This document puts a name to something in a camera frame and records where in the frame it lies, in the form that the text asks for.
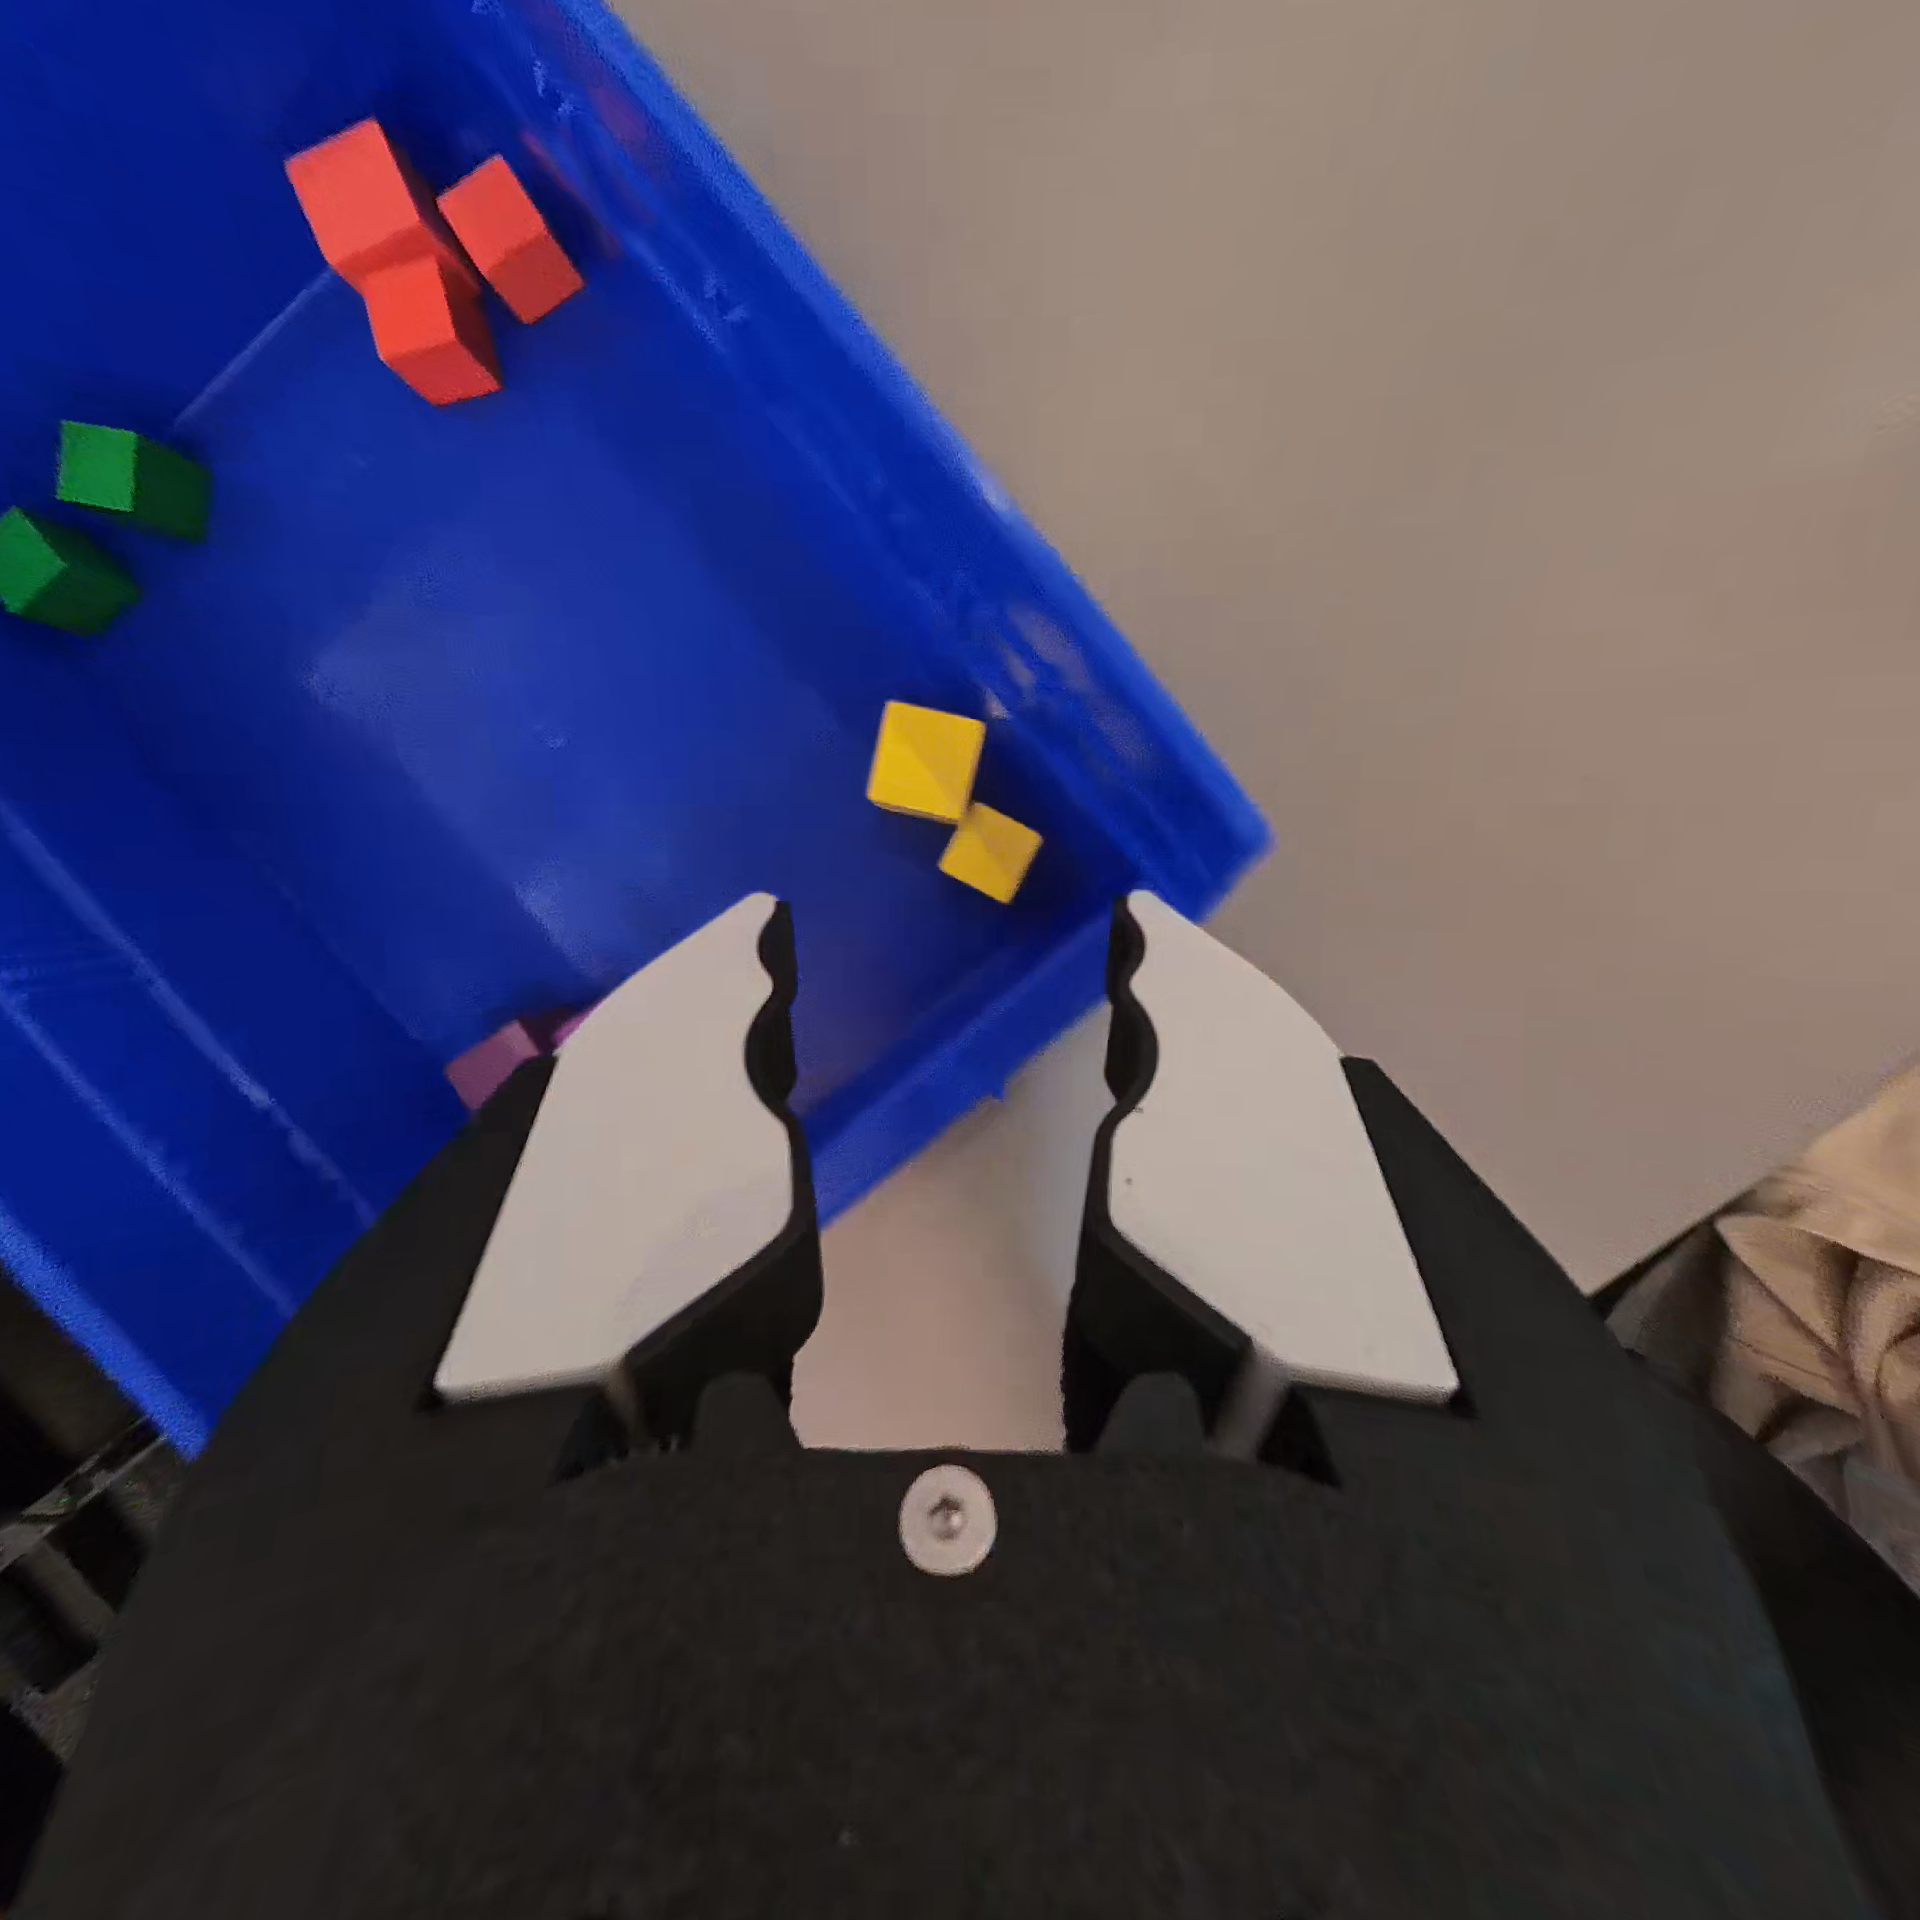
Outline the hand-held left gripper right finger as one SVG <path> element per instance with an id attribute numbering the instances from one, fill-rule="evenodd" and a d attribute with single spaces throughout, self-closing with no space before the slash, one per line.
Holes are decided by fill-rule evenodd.
<path id="1" fill-rule="evenodd" d="M 1249 1365 L 1450 1402 L 1459 1365 L 1329 1032 L 1151 892 L 1114 909 L 1109 1005 L 1066 1447 L 1096 1454 L 1151 1374 L 1206 1437 Z"/>

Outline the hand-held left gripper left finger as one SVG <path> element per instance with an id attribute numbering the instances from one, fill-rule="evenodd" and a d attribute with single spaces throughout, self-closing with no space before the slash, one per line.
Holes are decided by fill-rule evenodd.
<path id="1" fill-rule="evenodd" d="M 446 1402 L 629 1380 L 643 1430 L 692 1430 L 706 1380 L 755 1374 L 791 1408 L 827 1310 L 791 1015 L 791 902 L 743 895 L 556 1050 Z"/>

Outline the purple wooden cube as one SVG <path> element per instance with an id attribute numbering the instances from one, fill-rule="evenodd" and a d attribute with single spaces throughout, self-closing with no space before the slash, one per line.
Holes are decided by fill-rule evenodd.
<path id="1" fill-rule="evenodd" d="M 519 1015 L 491 1037 L 470 1039 L 446 1083 L 458 1087 L 462 1114 L 483 1114 L 529 1058 L 552 1058 L 590 1005 Z"/>

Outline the yellow wooden cube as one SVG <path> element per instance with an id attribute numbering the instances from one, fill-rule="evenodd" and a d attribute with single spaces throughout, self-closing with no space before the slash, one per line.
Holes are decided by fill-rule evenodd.
<path id="1" fill-rule="evenodd" d="M 885 812 L 959 824 L 972 808 L 992 726 L 926 702 L 885 702 L 868 801 Z"/>
<path id="2" fill-rule="evenodd" d="M 972 895 L 1015 902 L 1042 854 L 1042 833 L 1027 820 L 972 801 L 946 833 L 935 871 L 965 882 Z"/>

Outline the blue plastic bin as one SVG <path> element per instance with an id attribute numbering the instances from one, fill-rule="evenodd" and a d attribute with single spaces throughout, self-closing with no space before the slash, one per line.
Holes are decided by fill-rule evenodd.
<path id="1" fill-rule="evenodd" d="M 285 186 L 374 118 L 491 153 L 586 291 L 415 395 Z M 1124 892 L 1206 918 L 1273 824 L 611 6 L 7 6 L 7 511 L 59 419 L 210 470 L 134 607 L 7 613 L 7 1276 L 174 1454 L 462 1131 L 446 1063 L 747 892 L 796 909 L 822 1217 L 1000 1092 Z M 957 824 L 885 702 L 992 726 Z"/>

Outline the red wooden cube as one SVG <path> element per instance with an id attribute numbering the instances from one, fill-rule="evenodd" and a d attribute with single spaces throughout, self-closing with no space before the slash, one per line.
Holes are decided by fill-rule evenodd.
<path id="1" fill-rule="evenodd" d="M 436 202 L 374 118 L 294 153 L 285 186 L 353 291 L 437 249 Z"/>
<path id="2" fill-rule="evenodd" d="M 437 266 L 411 260 L 364 281 L 374 358 L 430 405 L 501 392 L 488 302 Z"/>
<path id="3" fill-rule="evenodd" d="M 581 266 L 560 249 L 556 229 L 501 153 L 474 162 L 436 202 L 517 323 L 542 323 L 586 291 Z"/>

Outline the green wooden cube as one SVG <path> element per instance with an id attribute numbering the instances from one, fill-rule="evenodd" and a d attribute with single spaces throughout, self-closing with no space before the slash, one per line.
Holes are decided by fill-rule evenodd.
<path id="1" fill-rule="evenodd" d="M 59 506 L 207 545 L 210 470 L 134 426 L 59 419 Z"/>
<path id="2" fill-rule="evenodd" d="M 67 637 L 102 637 L 134 607 L 134 580 L 114 551 L 28 511 L 0 515 L 0 602 Z"/>

